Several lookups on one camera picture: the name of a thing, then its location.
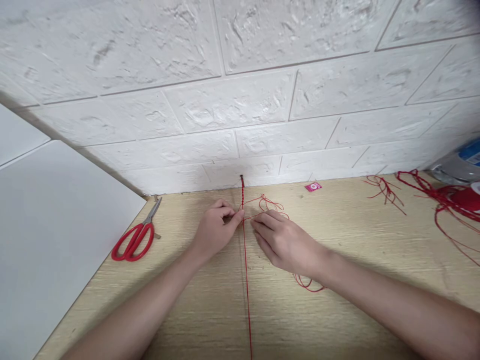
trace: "small pink sticker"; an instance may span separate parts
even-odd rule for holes
[[[310,185],[305,186],[305,189],[307,189],[309,192],[315,191],[317,189],[321,189],[322,187],[318,182],[313,182]]]

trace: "hand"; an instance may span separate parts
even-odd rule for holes
[[[209,261],[229,243],[244,213],[243,210],[235,213],[227,201],[218,199],[203,213],[190,248],[205,262]],[[232,217],[229,223],[224,222],[225,217]]]
[[[329,250],[293,221],[268,210],[251,222],[258,245],[277,268],[316,280]]]

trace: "wood grain surface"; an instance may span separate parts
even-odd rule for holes
[[[459,253],[434,224],[436,203],[418,191],[386,178],[401,190],[403,215],[364,178],[245,189],[245,200],[266,196],[315,239],[389,276],[424,287],[480,311],[480,268]],[[163,195],[153,223],[161,235],[137,262],[108,257],[36,356],[58,359],[88,329],[164,269],[186,248],[204,209],[222,197],[235,207],[241,190],[225,189]],[[132,225],[153,206],[145,205]],[[246,216],[259,211],[247,204]],[[478,235],[448,214],[445,230],[471,246]],[[363,312],[333,293],[310,293],[292,274],[273,267],[245,225],[254,359],[416,359],[402,342]],[[145,359],[242,359],[250,357],[243,236],[230,244],[188,285],[158,330]]]

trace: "bundle of red string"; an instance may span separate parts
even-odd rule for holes
[[[251,319],[250,319],[249,276],[248,276],[248,267],[247,267],[247,243],[246,243],[246,240],[245,240],[245,220],[252,219],[252,218],[256,217],[257,215],[260,215],[261,213],[264,213],[265,211],[270,210],[269,204],[273,205],[277,212],[285,215],[289,220],[290,220],[290,217],[288,216],[288,214],[283,212],[284,211],[284,206],[282,204],[280,204],[278,202],[271,201],[269,198],[267,198],[265,196],[265,194],[261,194],[259,197],[254,198],[252,200],[245,201],[245,183],[244,183],[243,175],[240,175],[240,179],[241,179],[241,205],[238,209],[239,210],[244,209],[245,204],[254,202],[255,200],[258,200],[258,206],[261,209],[261,212],[259,212],[258,214],[255,214],[253,216],[246,217],[246,218],[244,217],[242,222],[241,222],[241,226],[242,226],[242,230],[243,230],[243,251],[244,251],[244,257],[245,257],[245,287],[246,287],[246,303],[247,303],[247,311],[248,311],[248,335],[249,335],[249,339],[250,339],[250,359],[253,359],[254,354],[253,354],[253,347],[252,347],[252,325],[251,325]],[[304,284],[302,282],[302,279],[301,279],[300,275],[293,274],[293,276],[294,276],[296,282],[302,288],[307,289],[309,292],[318,293],[319,291],[321,291],[323,289],[326,289],[325,286],[322,286],[318,290],[312,290],[312,289],[309,288],[310,285],[312,284],[312,279],[310,279],[308,284]]]
[[[403,180],[402,175],[404,175],[404,174],[405,175],[411,175],[413,177],[413,179],[415,180],[416,185],[411,184],[411,183]],[[450,215],[452,215],[461,224],[465,225],[467,228],[475,231],[477,234],[480,234],[480,229],[478,229],[475,226],[469,224],[468,222],[461,219],[460,217],[458,217],[455,214],[455,212],[459,213],[460,215],[463,215],[464,217],[466,217],[470,220],[473,220],[473,221],[476,221],[476,222],[480,223],[480,214],[478,214],[476,212],[473,212],[473,211],[466,210],[466,209],[460,207],[457,203],[455,203],[454,201],[451,200],[451,196],[453,194],[455,194],[458,191],[465,190],[466,187],[465,186],[448,185],[448,186],[444,186],[444,187],[435,189],[427,180],[425,180],[424,178],[422,178],[419,175],[418,170],[399,171],[395,174],[395,176],[400,182],[421,191],[422,193],[427,195],[429,198],[438,202],[438,205],[435,209],[435,216],[434,216],[436,226],[452,242],[452,244],[458,249],[458,251],[460,251],[463,255],[465,255],[467,258],[469,258],[474,264],[476,264],[477,266],[480,267],[480,263],[478,261],[476,261],[475,259],[473,259],[471,256],[469,256],[465,251],[463,251],[462,248],[460,248],[460,246],[462,246],[466,249],[470,249],[472,251],[475,251],[477,253],[480,253],[480,250],[477,250],[473,247],[465,245],[464,243],[462,243],[458,240],[455,240],[454,238],[452,238],[450,235],[448,235],[445,232],[445,230],[440,226],[440,223],[439,223],[439,213],[445,211],[445,212],[449,213]]]
[[[395,201],[398,201],[402,206],[405,206],[402,200],[395,194],[395,192],[391,189],[391,187],[395,187],[400,190],[398,186],[393,185],[392,183],[385,180],[383,177],[377,175],[368,175],[366,177],[367,181],[363,180],[365,183],[373,186],[377,186],[380,188],[380,192],[374,196],[368,197],[368,199],[376,198],[378,195],[383,194],[385,196],[385,204],[390,202],[391,204],[395,205],[395,207],[400,210],[403,215],[407,215],[405,211],[403,211],[400,206],[398,206]]]

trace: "spool of red thread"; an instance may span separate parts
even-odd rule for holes
[[[462,209],[476,212],[480,210],[480,181],[474,182],[465,190],[454,193],[450,200]]]

